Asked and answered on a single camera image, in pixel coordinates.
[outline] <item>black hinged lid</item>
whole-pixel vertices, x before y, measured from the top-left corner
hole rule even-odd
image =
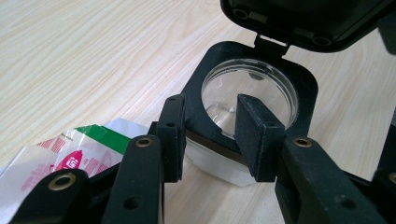
[[[396,8],[395,0],[221,0],[236,24],[318,52],[345,49]]]

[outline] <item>hinge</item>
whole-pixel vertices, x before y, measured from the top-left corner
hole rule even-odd
[[[289,44],[283,43],[264,35],[257,35],[254,41],[254,48],[262,51],[264,54],[272,54],[282,57],[288,52]]]

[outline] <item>wood grain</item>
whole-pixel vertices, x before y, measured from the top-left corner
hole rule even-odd
[[[149,126],[210,46],[255,34],[219,1],[2,1],[0,167],[63,130],[122,117]],[[396,105],[396,58],[374,30],[342,52],[291,48],[319,85],[309,136],[370,179]],[[273,184],[240,189],[185,161],[166,185],[167,223],[282,223]]]

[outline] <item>light wood surface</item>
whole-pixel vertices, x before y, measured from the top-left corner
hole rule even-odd
[[[219,0],[0,2],[0,167],[64,130],[122,117],[149,126],[210,46],[255,34]],[[377,30],[339,53],[290,48],[319,85],[309,136],[370,179],[396,104],[396,57]],[[240,189],[185,161],[166,223],[282,223],[273,184]]]

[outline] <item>green stripe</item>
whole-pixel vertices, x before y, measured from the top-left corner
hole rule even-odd
[[[128,146],[130,138],[116,133],[106,127],[99,125],[91,125],[85,127],[76,128],[77,131],[84,133],[93,140],[105,145],[120,154],[124,154],[126,147]]]

